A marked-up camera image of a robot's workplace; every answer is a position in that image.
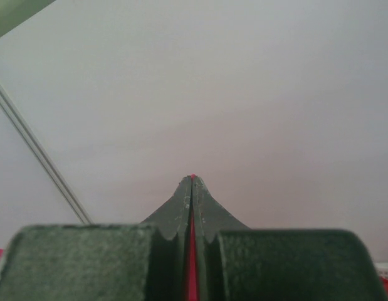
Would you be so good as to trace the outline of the white plastic laundry basket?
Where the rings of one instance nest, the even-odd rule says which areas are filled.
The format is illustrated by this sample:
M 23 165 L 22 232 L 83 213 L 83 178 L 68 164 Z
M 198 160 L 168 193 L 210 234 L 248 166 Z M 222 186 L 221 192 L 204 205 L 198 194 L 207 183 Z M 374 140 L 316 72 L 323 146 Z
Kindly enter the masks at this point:
M 388 263 L 374 263 L 378 276 L 388 281 Z

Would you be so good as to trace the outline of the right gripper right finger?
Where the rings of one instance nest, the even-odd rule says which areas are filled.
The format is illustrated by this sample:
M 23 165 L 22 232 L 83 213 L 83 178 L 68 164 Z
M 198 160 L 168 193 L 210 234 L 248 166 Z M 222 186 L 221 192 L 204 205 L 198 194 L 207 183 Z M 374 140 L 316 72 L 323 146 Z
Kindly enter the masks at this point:
M 365 245 L 341 229 L 251 229 L 192 178 L 200 300 L 387 300 Z

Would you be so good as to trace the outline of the magenta pink t shirt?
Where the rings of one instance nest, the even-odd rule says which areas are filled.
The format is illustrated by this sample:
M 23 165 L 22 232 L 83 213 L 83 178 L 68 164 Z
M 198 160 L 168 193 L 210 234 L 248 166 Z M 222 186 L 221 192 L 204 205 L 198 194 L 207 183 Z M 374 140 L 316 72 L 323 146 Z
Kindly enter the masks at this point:
M 187 300 L 198 301 L 199 289 L 197 284 L 197 260 L 196 260 L 196 233 L 194 226 L 193 200 L 190 200 L 190 235 L 189 251 L 187 257 Z

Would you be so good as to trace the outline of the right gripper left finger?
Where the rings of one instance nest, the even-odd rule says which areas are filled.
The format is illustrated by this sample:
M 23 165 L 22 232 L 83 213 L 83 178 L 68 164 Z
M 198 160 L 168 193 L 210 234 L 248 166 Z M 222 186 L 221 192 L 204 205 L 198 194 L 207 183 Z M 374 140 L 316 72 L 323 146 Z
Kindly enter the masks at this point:
M 192 180 L 138 224 L 21 229 L 0 259 L 0 300 L 184 300 Z

